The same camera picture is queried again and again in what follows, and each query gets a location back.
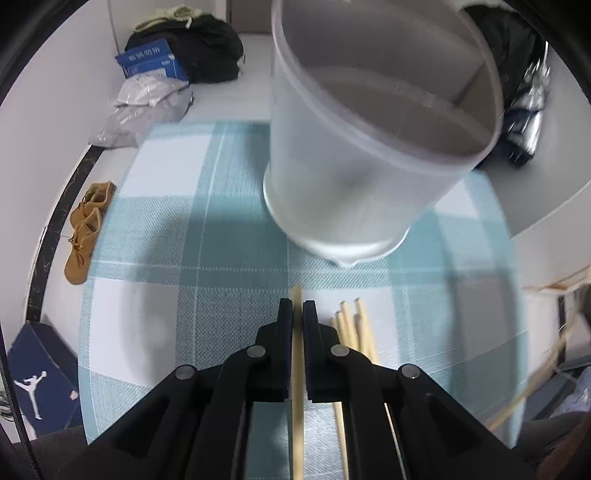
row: brown boot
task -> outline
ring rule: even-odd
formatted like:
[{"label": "brown boot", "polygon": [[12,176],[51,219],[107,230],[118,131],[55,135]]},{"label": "brown boot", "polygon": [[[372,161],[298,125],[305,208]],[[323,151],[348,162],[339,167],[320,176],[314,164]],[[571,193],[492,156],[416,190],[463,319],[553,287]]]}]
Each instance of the brown boot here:
[{"label": "brown boot", "polygon": [[82,220],[92,213],[92,209],[98,208],[104,213],[115,192],[115,185],[109,181],[93,183],[84,195],[78,207],[70,215],[72,227],[76,227]]},{"label": "brown boot", "polygon": [[79,285],[86,281],[90,256],[95,249],[96,239],[102,226],[101,215],[100,210],[95,207],[90,215],[74,228],[74,235],[70,238],[72,253],[70,253],[64,268],[67,281],[73,285]]}]

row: teal and white tablecloth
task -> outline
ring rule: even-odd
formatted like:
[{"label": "teal and white tablecloth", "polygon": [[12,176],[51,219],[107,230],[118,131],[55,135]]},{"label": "teal and white tablecloth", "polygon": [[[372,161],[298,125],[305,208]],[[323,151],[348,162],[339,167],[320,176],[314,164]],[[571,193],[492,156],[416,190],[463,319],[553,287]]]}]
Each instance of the teal and white tablecloth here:
[{"label": "teal and white tablecloth", "polygon": [[[86,282],[79,381],[92,441],[176,365],[253,343],[302,284],[327,321],[363,297],[382,363],[419,365],[481,421],[523,387],[527,328],[511,241],[470,173],[382,260],[344,270],[291,243],[262,198],[269,126],[162,125],[106,215]],[[248,477],[289,478],[287,405],[257,404]],[[499,435],[510,445],[519,412]],[[307,405],[307,478],[342,478],[331,405]]]}]

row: white plastic container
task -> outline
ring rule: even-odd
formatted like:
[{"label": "white plastic container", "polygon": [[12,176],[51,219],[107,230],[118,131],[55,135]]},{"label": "white plastic container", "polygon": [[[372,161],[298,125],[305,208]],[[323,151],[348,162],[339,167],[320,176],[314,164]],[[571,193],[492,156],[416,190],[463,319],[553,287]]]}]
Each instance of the white plastic container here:
[{"label": "white plastic container", "polygon": [[496,143],[485,40],[439,0],[277,0],[272,27],[271,215],[340,265],[389,254]]}]

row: white logo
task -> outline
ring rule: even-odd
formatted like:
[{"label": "white logo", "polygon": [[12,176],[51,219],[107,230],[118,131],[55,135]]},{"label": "white logo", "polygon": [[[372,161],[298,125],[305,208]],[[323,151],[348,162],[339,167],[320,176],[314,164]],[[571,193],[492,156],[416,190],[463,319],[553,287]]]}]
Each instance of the white logo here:
[{"label": "white logo", "polygon": [[35,412],[35,418],[37,420],[43,420],[43,419],[41,418],[41,415],[39,415],[39,408],[37,407],[37,399],[35,398],[35,390],[37,389],[37,384],[41,380],[43,380],[46,376],[47,376],[47,372],[44,370],[43,372],[41,372],[41,375],[39,377],[36,375],[33,375],[32,378],[27,378],[26,380],[23,380],[25,382],[25,384],[28,384],[28,385],[17,382],[16,380],[14,381],[15,385],[18,385],[19,387],[21,387],[23,390],[25,390],[29,394],[29,398],[31,399],[31,404],[33,405],[33,412]]}]

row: checkered tablecloth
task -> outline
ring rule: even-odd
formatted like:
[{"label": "checkered tablecloth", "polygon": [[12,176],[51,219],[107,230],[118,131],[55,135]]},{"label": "checkered tablecloth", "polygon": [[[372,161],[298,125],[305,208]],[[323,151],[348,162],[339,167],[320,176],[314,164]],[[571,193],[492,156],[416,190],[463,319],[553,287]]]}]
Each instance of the checkered tablecloth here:
[{"label": "checkered tablecloth", "polygon": [[[89,441],[176,365],[253,343],[301,283],[326,321],[363,297],[381,362],[412,362],[481,421],[526,378],[511,241],[491,185],[470,173],[382,260],[344,270],[291,243],[262,199],[269,126],[163,125],[106,215],[86,282],[79,381]],[[256,404],[248,477],[289,478],[288,405]],[[510,445],[519,412],[499,432]],[[306,477],[342,478],[332,406],[307,405]]]}]

